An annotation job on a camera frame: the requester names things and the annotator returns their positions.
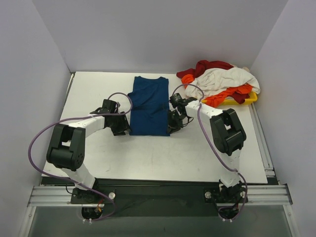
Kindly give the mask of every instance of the blue cloth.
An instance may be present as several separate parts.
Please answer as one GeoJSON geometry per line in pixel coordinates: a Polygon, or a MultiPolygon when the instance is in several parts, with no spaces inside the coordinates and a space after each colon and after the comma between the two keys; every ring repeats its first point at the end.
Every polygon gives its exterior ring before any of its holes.
{"type": "Polygon", "coordinates": [[[129,135],[170,136],[168,129],[169,80],[135,77],[129,135]]]}

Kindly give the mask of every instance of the yellow bin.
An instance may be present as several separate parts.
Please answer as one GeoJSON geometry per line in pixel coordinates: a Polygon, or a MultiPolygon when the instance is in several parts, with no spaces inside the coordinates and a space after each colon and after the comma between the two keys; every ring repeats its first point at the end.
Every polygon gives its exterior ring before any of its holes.
{"type": "Polygon", "coordinates": [[[233,98],[227,98],[220,105],[250,105],[258,99],[257,94],[253,91],[249,93],[249,96],[250,97],[248,99],[245,99],[245,102],[242,104],[237,103],[233,98]]]}

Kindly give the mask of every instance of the wall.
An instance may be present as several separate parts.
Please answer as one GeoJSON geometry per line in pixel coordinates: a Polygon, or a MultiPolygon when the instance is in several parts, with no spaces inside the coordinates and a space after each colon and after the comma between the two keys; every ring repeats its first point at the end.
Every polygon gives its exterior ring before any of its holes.
{"type": "MultiPolygon", "coordinates": [[[[40,174],[29,164],[28,144],[58,119],[70,73],[30,0],[0,3],[0,232],[17,236],[40,174]]],[[[48,134],[35,145],[43,166],[48,134]]]]}
{"type": "Polygon", "coordinates": [[[287,0],[33,0],[70,70],[250,66],[287,0]]]}
{"type": "Polygon", "coordinates": [[[251,67],[276,174],[289,185],[304,237],[316,233],[315,12],[314,0],[289,0],[251,67]]]}

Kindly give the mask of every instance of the white cloth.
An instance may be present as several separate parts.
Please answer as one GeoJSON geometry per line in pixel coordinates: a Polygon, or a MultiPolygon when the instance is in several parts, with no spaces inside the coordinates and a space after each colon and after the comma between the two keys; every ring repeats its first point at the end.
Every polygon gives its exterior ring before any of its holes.
{"type": "MultiPolygon", "coordinates": [[[[257,79],[251,73],[241,68],[231,68],[229,70],[221,68],[207,69],[201,76],[196,78],[191,84],[197,85],[205,94],[205,97],[217,95],[228,87],[237,87],[248,83],[252,85],[252,91],[260,93],[257,79]]],[[[187,86],[185,94],[189,97],[200,99],[202,93],[193,86],[187,86]]]]}

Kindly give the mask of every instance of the purple cable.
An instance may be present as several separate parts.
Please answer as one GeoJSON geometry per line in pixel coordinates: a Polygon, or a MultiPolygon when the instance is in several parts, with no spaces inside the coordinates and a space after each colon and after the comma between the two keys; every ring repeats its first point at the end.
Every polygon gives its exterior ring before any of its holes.
{"type": "MultiPolygon", "coordinates": [[[[232,219],[226,219],[226,218],[223,218],[220,214],[218,214],[219,217],[222,218],[224,221],[234,221],[234,220],[240,215],[240,213],[242,212],[242,210],[243,210],[243,208],[244,208],[244,206],[245,206],[246,199],[247,199],[247,193],[248,193],[248,185],[247,185],[247,182],[246,182],[244,176],[243,176],[242,174],[240,174],[237,169],[231,169],[231,168],[229,168],[229,167],[223,162],[223,160],[222,160],[221,157],[218,155],[217,151],[215,150],[213,144],[211,143],[211,141],[210,141],[210,139],[209,139],[209,137],[208,137],[208,135],[207,135],[207,133],[206,133],[206,131],[205,131],[205,128],[204,128],[204,126],[203,126],[203,124],[202,124],[201,117],[200,117],[200,111],[201,111],[201,108],[202,108],[201,101],[202,101],[202,99],[203,99],[203,97],[204,97],[204,92],[202,91],[202,89],[199,88],[197,85],[193,85],[193,84],[189,84],[189,83],[188,83],[188,84],[182,84],[182,85],[179,85],[177,88],[175,88],[175,90],[173,91],[172,95],[174,95],[175,91],[176,91],[178,88],[180,88],[181,86],[184,86],[184,85],[191,85],[191,86],[194,86],[194,87],[196,87],[197,89],[199,89],[199,90],[202,92],[202,97],[199,99],[200,104],[199,104],[199,108],[198,108],[198,110],[197,110],[197,119],[198,119],[198,123],[199,123],[199,125],[200,125],[200,127],[201,127],[201,129],[202,129],[202,132],[203,132],[203,134],[204,134],[204,136],[205,136],[205,138],[206,138],[206,140],[207,140],[207,143],[208,143],[209,146],[211,147],[213,153],[215,154],[215,156],[217,157],[217,159],[219,160],[219,162],[220,162],[227,170],[229,170],[229,171],[231,171],[231,172],[236,172],[236,173],[242,178],[242,180],[243,180],[243,182],[244,182],[244,184],[245,184],[245,197],[244,197],[244,199],[243,199],[241,208],[240,208],[239,212],[237,213],[237,215],[234,216],[232,219]]],[[[225,208],[227,208],[227,206],[222,206],[222,207],[220,207],[220,208],[218,209],[218,211],[220,211],[220,210],[222,210],[222,209],[225,209],[225,208]]]]}
{"type": "Polygon", "coordinates": [[[102,196],[103,198],[107,199],[108,201],[110,201],[113,205],[113,211],[105,216],[101,216],[100,218],[98,219],[95,219],[95,220],[91,220],[91,221],[100,221],[100,220],[104,220],[110,216],[112,216],[114,213],[115,213],[115,210],[116,210],[116,205],[114,203],[114,201],[112,199],[110,199],[108,196],[106,196],[105,194],[97,191],[97,190],[94,190],[94,189],[91,189],[89,187],[87,187],[86,185],[84,184],[81,184],[75,180],[72,180],[71,178],[66,178],[66,177],[61,177],[61,176],[57,176],[57,175],[53,175],[53,174],[49,174],[43,170],[41,170],[40,168],[38,168],[34,162],[33,162],[33,159],[32,159],[32,156],[31,156],[31,151],[32,151],[32,146],[34,144],[34,142],[38,139],[38,137],[44,133],[46,130],[48,130],[49,128],[51,128],[52,126],[55,126],[61,122],[66,122],[66,121],[71,121],[71,120],[83,120],[83,119],[89,119],[91,117],[100,117],[100,116],[122,116],[122,115],[126,115],[128,114],[131,110],[132,110],[132,107],[133,107],[133,103],[132,103],[132,100],[124,93],[121,93],[121,92],[116,92],[116,93],[113,93],[112,95],[109,96],[108,99],[110,99],[113,95],[117,95],[117,94],[121,94],[121,95],[124,95],[128,98],[129,102],[130,102],[130,108],[128,111],[126,111],[125,113],[121,113],[121,114],[99,114],[99,115],[90,115],[90,116],[85,116],[85,117],[74,117],[74,118],[65,118],[65,119],[62,119],[62,120],[59,120],[58,122],[54,122],[50,125],[48,125],[47,127],[43,128],[38,134],[35,135],[35,137],[32,139],[32,141],[30,142],[30,145],[29,145],[29,149],[28,149],[28,157],[29,157],[29,162],[31,163],[31,165],[33,166],[34,169],[36,169],[39,173],[42,173],[44,175],[47,175],[47,176],[50,176],[52,178],[57,178],[57,179],[61,179],[61,180],[65,180],[65,181],[70,181],[74,184],[78,184],[80,185],[81,187],[87,189],[87,190],[90,190],[100,196],[102,196]]]}

